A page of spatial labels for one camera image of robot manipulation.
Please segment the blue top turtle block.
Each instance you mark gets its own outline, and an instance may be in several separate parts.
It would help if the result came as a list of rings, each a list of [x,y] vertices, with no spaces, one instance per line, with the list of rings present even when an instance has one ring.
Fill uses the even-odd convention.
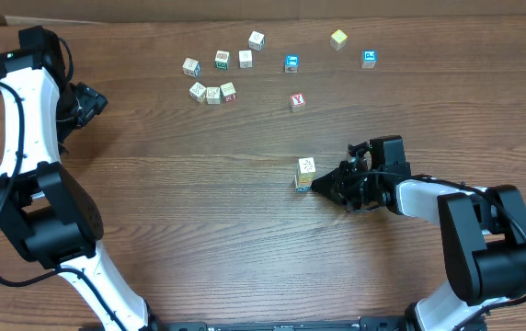
[[[366,50],[362,53],[361,68],[372,69],[377,63],[377,52],[374,50]]]

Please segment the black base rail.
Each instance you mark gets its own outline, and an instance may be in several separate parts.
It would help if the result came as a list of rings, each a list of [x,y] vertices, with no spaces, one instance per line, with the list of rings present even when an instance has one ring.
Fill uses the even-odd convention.
[[[402,316],[361,317],[357,320],[313,322],[269,322],[207,324],[205,322],[158,322],[151,330],[161,331],[419,331]]]

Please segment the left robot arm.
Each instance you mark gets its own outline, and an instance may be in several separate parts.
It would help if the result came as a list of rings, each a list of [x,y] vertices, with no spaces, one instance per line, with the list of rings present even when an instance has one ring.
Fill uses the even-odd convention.
[[[63,167],[63,143],[108,104],[93,88],[73,84],[72,54],[41,26],[18,33],[19,49],[0,53],[5,146],[0,165],[0,232],[44,274],[7,280],[26,287],[53,276],[69,282],[104,330],[158,330],[145,299],[121,276],[102,243],[96,203]]]

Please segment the red 3 wooden block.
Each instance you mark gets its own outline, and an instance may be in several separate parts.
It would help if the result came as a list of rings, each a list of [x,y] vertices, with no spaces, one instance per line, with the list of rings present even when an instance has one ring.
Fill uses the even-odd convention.
[[[311,182],[311,181],[304,181],[304,182],[301,182],[301,181],[299,181],[298,179],[296,179],[296,180],[295,180],[295,185],[296,185],[296,184],[299,184],[299,185],[301,185],[301,186],[310,186],[310,187],[311,187],[312,182]]]

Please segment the red Y wooden block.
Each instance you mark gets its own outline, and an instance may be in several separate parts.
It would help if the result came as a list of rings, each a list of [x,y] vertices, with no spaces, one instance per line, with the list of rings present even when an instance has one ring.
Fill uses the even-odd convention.
[[[303,93],[297,93],[290,96],[290,109],[292,112],[304,110],[306,101]]]

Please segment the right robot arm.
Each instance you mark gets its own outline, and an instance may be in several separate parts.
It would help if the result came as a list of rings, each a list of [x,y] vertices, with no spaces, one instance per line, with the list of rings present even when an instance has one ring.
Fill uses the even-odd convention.
[[[526,205],[511,185],[491,188],[414,175],[399,135],[348,147],[350,159],[312,191],[346,211],[386,208],[440,228],[447,279],[401,316],[365,316],[359,330],[474,330],[526,302]]]

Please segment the wooden block green edge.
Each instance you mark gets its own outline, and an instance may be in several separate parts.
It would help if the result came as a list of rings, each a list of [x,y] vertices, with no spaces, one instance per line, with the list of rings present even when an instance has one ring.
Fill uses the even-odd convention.
[[[222,94],[220,87],[206,88],[206,101],[209,105],[218,105],[222,103]]]

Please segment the wooden block red side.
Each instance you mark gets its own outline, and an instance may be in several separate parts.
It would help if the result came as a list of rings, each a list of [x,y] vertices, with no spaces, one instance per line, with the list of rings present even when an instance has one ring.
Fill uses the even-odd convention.
[[[236,90],[232,82],[220,85],[223,101],[228,103],[236,100]]]

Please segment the wooden block far left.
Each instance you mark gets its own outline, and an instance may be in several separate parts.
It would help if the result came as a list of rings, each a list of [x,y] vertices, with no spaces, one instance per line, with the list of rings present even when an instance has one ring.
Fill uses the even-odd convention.
[[[206,98],[207,88],[200,82],[196,82],[190,89],[190,96],[199,103],[203,103]]]

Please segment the yellow top wooden block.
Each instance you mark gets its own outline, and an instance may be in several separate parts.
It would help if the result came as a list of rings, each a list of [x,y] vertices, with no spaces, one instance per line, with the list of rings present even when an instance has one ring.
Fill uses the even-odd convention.
[[[343,32],[341,29],[338,29],[332,33],[330,37],[330,45],[333,49],[335,49],[336,51],[339,51],[346,45],[347,40],[348,40],[348,35],[345,32]]]

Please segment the plain wooden block yellow side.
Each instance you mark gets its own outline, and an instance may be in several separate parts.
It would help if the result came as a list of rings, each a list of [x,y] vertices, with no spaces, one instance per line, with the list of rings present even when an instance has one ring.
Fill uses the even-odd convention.
[[[297,174],[299,176],[313,176],[316,172],[313,157],[300,158],[297,164]]]

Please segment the blue top middle block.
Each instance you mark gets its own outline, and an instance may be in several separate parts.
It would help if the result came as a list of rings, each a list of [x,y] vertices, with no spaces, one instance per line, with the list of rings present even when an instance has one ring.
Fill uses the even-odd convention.
[[[299,56],[287,54],[284,61],[284,71],[286,73],[297,73],[299,68]]]

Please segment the wooden block yellow K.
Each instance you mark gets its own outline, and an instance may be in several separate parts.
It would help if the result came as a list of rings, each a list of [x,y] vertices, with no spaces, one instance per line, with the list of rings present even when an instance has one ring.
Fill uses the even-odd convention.
[[[296,177],[295,177],[295,180],[298,179],[301,182],[304,182],[304,181],[311,181],[311,182],[313,182],[314,178],[315,178],[315,172],[312,172],[312,173],[297,173]]]

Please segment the brown cardboard backdrop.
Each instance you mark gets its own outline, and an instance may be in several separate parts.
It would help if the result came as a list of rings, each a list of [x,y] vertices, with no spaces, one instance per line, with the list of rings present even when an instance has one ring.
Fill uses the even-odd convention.
[[[0,0],[0,25],[504,15],[526,15],[526,0]]]

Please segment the wooden block J side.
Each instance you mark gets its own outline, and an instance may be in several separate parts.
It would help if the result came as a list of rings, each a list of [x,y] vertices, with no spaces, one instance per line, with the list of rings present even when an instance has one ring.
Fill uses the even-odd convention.
[[[261,51],[265,44],[265,35],[263,33],[253,31],[248,38],[248,47],[255,51]]]

